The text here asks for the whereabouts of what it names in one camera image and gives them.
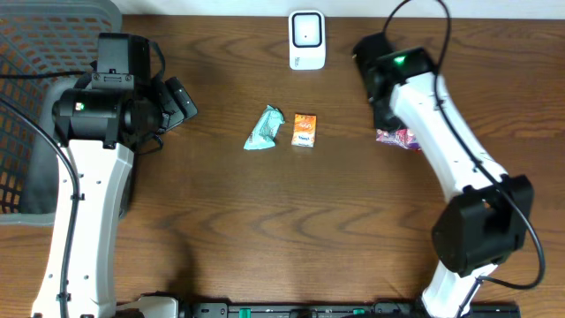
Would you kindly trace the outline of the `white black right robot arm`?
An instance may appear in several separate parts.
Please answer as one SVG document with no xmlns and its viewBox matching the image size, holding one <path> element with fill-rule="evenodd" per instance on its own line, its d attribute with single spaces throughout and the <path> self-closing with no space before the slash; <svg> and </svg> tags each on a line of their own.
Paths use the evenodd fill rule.
<svg viewBox="0 0 565 318">
<path fill-rule="evenodd" d="M 447 206 L 432 228 L 439 263 L 415 314 L 457 317 L 471 311 L 478 280 L 524 245 L 533 187 L 511 177 L 481 146 L 456 109 L 423 48 L 395 50 L 383 33 L 352 50 L 386 142 L 412 133 L 436 174 Z"/>
</svg>

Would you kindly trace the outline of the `green snack packet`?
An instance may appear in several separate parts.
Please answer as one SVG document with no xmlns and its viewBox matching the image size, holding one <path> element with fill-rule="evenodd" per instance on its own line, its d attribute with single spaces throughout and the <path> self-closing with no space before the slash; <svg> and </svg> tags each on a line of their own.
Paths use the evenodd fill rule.
<svg viewBox="0 0 565 318">
<path fill-rule="evenodd" d="M 285 123 L 282 112 L 268 105 L 247 138 L 244 150 L 262 150 L 275 146 L 275 137 Z"/>
</svg>

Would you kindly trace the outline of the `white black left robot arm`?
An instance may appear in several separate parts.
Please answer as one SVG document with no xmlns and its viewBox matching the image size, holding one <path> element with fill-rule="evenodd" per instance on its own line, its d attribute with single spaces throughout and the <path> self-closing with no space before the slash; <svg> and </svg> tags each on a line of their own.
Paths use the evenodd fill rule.
<svg viewBox="0 0 565 318">
<path fill-rule="evenodd" d="M 176 317 L 176 299 L 119 305 L 113 257 L 120 213 L 129 199 L 135 157 L 145 143 L 196 115 L 177 78 L 152 72 L 157 43 L 102 33 L 93 71 L 52 107 L 58 191 L 49 259 L 32 305 L 34 317 Z"/>
</svg>

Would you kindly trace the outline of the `red purple tissue pack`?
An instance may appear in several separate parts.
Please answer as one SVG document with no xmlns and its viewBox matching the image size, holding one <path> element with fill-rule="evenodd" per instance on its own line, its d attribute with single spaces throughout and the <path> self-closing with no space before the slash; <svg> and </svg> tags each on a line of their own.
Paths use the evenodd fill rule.
<svg viewBox="0 0 565 318">
<path fill-rule="evenodd" d="M 378 142 L 397 146 L 408 150 L 419 151 L 420 145 L 415 134 L 410 129 L 400 129 L 394 132 L 387 132 L 381 129 L 376 130 L 376 140 Z"/>
</svg>

